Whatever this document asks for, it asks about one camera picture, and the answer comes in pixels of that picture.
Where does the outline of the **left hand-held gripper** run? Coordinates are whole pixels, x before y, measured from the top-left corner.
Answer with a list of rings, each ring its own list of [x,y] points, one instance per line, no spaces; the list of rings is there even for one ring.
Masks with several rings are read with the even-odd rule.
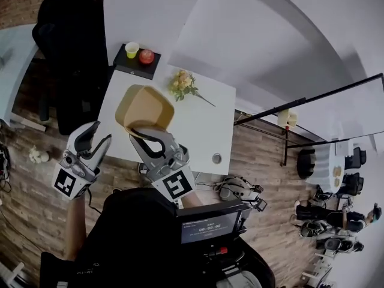
[[[100,174],[99,166],[112,142],[112,135],[107,135],[92,148],[99,125],[99,121],[94,121],[74,130],[61,161],[55,166],[52,187],[69,200],[81,197]]]

